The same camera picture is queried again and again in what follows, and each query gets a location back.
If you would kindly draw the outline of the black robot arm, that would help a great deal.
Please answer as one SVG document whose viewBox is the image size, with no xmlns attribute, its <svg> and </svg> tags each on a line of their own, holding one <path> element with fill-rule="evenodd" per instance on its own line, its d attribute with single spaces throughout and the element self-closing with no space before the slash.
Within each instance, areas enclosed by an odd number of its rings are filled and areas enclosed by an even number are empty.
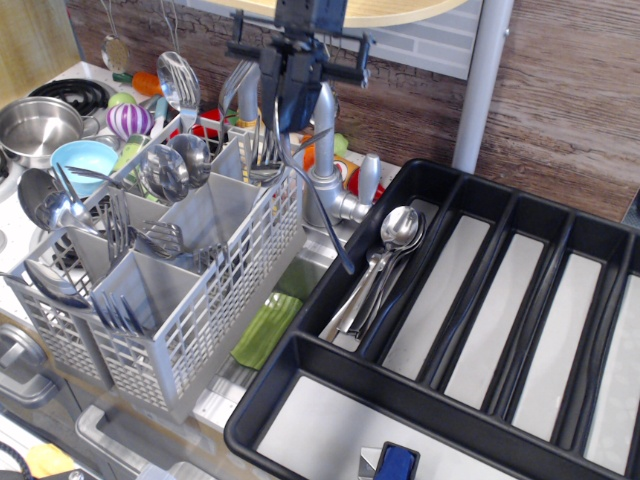
<svg viewBox="0 0 640 480">
<path fill-rule="evenodd" d="M 266 46 L 244 44 L 243 24 L 249 17 L 242 12 L 233 15 L 227 54 L 258 65 L 263 121 L 269 130 L 303 130 L 310 122 L 324 82 L 367 85 L 373 39 L 367 34 L 357 37 L 343 33 L 346 8 L 345 1 L 278 1 L 271 22 L 278 31 Z M 318 34 L 357 41 L 355 64 L 333 63 L 325 44 L 316 37 Z"/>
</svg>

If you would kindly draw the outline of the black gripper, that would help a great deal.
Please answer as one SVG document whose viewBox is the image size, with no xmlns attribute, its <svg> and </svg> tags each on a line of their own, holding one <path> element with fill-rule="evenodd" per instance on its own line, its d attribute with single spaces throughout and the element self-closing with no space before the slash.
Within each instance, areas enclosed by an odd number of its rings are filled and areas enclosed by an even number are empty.
<svg viewBox="0 0 640 480">
<path fill-rule="evenodd" d="M 359 36 L 343 33 L 344 9 L 277 9 L 272 20 L 238 10 L 232 18 L 228 54 L 259 64 L 263 121 L 266 125 L 273 124 L 278 97 L 281 133 L 298 132 L 307 126 L 322 81 L 345 82 L 361 87 L 368 83 L 367 62 L 374 40 L 367 33 Z M 274 26 L 277 32 L 271 43 L 265 47 L 244 43 L 242 32 L 247 21 Z M 316 37 L 318 34 L 331 39 L 356 41 L 359 49 L 355 64 L 348 66 L 332 62 L 324 43 Z"/>
</svg>

